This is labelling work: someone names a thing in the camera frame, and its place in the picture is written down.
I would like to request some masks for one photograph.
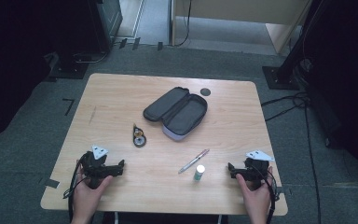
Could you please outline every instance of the white cylindrical tube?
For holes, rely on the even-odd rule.
[[[201,180],[201,177],[202,177],[204,172],[205,172],[205,166],[198,165],[197,169],[196,169],[196,173],[194,174],[194,179],[195,180]]]

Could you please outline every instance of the open pencil case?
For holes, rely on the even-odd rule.
[[[175,87],[159,97],[144,110],[150,121],[161,121],[162,131],[171,139],[184,139],[202,121],[208,109],[207,102],[188,89]]]

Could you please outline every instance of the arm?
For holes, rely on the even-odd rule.
[[[251,219],[252,224],[265,224],[267,222],[267,212],[269,210],[270,195],[269,187],[263,183],[260,188],[251,191],[246,185],[242,175],[236,175],[238,184],[241,187],[243,196],[243,203],[245,204],[246,211]],[[271,185],[272,178],[268,175],[268,182]]]
[[[83,179],[83,172],[77,172],[77,181]],[[112,182],[113,177],[110,175],[103,180],[97,189],[90,189],[85,181],[80,182],[74,192],[74,216],[72,224],[90,223],[90,219],[97,209],[98,203],[103,196],[103,192]]]

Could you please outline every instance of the table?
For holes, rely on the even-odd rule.
[[[167,137],[160,122],[143,117],[148,105],[177,86],[196,94],[202,88],[211,91],[204,96],[208,112],[202,123],[180,142]],[[132,143],[133,123],[145,132],[144,147]],[[245,153],[256,149],[273,157],[253,82],[93,74],[51,174],[60,185],[46,188],[43,208],[67,209],[62,194],[69,188],[76,160],[94,144],[109,150],[106,165],[126,162],[124,174],[114,179],[101,198],[100,211],[246,214],[240,188],[230,178],[227,163],[243,168]],[[205,148],[210,152],[179,175],[179,169]],[[206,171],[201,181],[194,181],[198,164]],[[276,163],[271,165],[281,186]],[[284,195],[276,207],[274,215],[287,213]]]
[[[173,45],[175,45],[175,18],[187,17],[189,3],[190,0],[171,1],[170,32]],[[311,3],[312,0],[197,0],[192,1],[190,16],[265,23],[273,46],[280,53],[293,31],[305,20]]]

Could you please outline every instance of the white pen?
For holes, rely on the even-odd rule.
[[[203,156],[205,156],[207,153],[209,152],[209,149],[204,149],[201,151],[201,153],[194,158],[194,160],[192,160],[191,162],[189,162],[188,164],[186,164],[184,167],[182,167],[182,169],[179,170],[178,174],[181,174],[182,172],[184,172],[185,170],[188,169],[188,167],[190,167],[191,165],[193,165],[194,163],[196,163],[197,161],[199,161]]]

